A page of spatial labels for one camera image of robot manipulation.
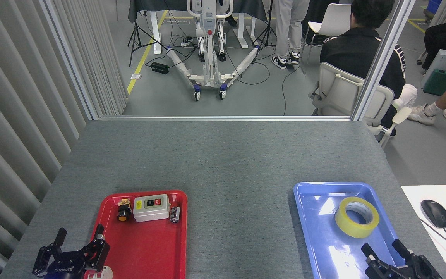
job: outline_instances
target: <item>white chair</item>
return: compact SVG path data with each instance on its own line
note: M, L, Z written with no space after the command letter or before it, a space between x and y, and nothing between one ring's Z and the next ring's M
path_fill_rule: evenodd
M346 4L329 4L324 12L322 22L308 21L309 28L306 32L306 38L311 29L315 34L309 45L309 54L307 56L306 67L309 64L309 56L311 55L314 37L317 34L325 36L339 36L350 29L350 5Z
M313 105L317 107L318 115L350 116L359 99L359 93L364 79L342 71L326 62L320 64L317 92L312 92ZM390 138L391 132L397 124L403 122L411 113L411 109L402 108L392 119L391 127L380 125L383 116L393 101L393 91L378 85L371 102L368 105L363 122L370 132L377 136L381 134L382 148Z

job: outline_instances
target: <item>black mouse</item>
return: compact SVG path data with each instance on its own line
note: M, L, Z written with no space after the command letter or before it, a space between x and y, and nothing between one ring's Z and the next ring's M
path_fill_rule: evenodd
M437 228L446 228L446 210L436 201L424 200L421 208L430 222Z

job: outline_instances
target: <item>table surface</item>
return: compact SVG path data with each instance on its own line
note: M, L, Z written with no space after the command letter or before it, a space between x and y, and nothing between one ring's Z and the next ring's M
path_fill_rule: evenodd
M188 196L187 278L313 278L292 188L371 185L402 242L446 278L446 265L361 122L92 121L54 180L1 279L31 278L41 246L68 230L88 243L114 193Z
M130 0L129 20L134 22L138 11L167 9L187 11L187 0ZM234 14L244 12L262 21L267 20L262 0L234 0L233 12Z

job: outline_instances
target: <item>green toolbox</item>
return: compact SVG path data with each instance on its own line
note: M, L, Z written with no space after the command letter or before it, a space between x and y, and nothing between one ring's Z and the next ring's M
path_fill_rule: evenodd
M446 91L446 71L435 69L424 85L423 91L441 96Z

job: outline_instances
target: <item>patient lift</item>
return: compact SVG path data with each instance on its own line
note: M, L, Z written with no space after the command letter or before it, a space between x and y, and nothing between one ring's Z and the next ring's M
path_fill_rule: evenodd
M204 62L203 74L192 74L192 70L187 69L177 53L170 51L170 47L168 47L168 56L173 60L173 63L182 75L187 78L189 85L194 88L196 101L201 98L201 87L204 86L220 87L218 96L223 100L226 96L226 89L251 64L253 57L257 54L258 46L244 58L232 74L221 74L218 70L218 60L226 60L223 22L233 12L233 0L187 0L187 11L196 18L199 57ZM215 34L218 36L217 53L214 50Z

